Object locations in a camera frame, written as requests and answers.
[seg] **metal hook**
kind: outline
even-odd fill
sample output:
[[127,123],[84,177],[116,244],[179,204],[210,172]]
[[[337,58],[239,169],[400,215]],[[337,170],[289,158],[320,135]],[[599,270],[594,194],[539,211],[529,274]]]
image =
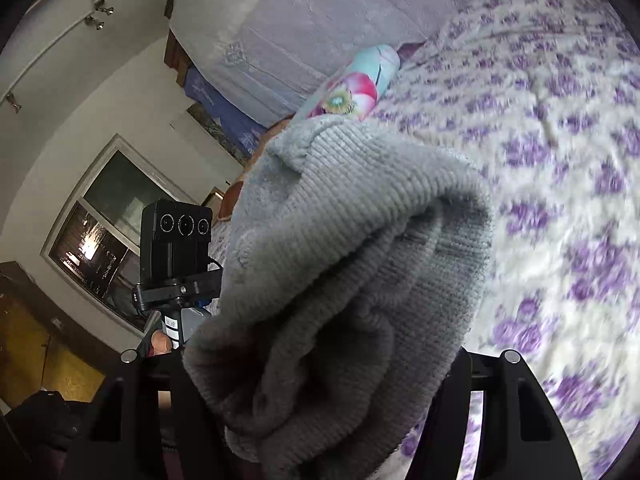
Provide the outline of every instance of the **metal hook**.
[[104,0],[97,0],[94,3],[94,9],[98,12],[104,12],[107,16],[111,16],[113,14],[113,7],[105,7]]
[[95,25],[95,30],[101,30],[104,27],[104,22],[100,22],[99,20],[96,20],[90,14],[84,19],[84,23],[89,26]]
[[15,100],[15,96],[14,96],[13,92],[9,92],[6,95],[5,99],[12,106],[12,108],[15,111],[15,113],[18,113],[21,110],[22,105],[18,104],[18,101]]

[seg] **white blanket with purple flowers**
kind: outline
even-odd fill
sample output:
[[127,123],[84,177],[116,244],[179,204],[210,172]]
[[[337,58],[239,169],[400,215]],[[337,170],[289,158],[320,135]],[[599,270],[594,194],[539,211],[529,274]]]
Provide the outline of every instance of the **white blanket with purple flowers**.
[[[640,52],[606,0],[475,0],[367,119],[456,149],[491,184],[494,268],[465,347],[524,355],[587,480],[640,416],[639,106]],[[378,478],[404,476],[420,431]]]

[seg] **white label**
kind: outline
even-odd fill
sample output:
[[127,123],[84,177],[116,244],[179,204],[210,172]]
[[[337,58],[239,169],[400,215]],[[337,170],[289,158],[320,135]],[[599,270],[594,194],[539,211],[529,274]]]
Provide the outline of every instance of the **white label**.
[[169,327],[166,328],[166,334],[171,339],[180,339],[180,335],[178,334],[178,331],[177,330],[171,330]]
[[171,328],[175,328],[176,330],[178,330],[178,320],[177,319],[172,319],[170,317],[165,317],[164,318],[164,324],[167,326],[170,326]]

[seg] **gray knit hat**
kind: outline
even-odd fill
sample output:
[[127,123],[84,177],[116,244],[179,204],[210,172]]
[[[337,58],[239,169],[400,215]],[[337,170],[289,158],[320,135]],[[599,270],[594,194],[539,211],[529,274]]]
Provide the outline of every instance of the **gray knit hat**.
[[340,116],[271,140],[232,218],[220,313],[184,366],[269,480],[358,480],[428,407],[484,284],[478,172]]

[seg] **black camera device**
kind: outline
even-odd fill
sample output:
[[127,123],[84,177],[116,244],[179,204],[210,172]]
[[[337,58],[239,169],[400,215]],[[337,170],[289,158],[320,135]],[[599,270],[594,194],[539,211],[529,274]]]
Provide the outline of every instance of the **black camera device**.
[[159,310],[174,348],[210,314],[220,295],[222,268],[207,272],[213,212],[208,207],[158,200],[142,211],[140,283],[132,291],[140,312]]

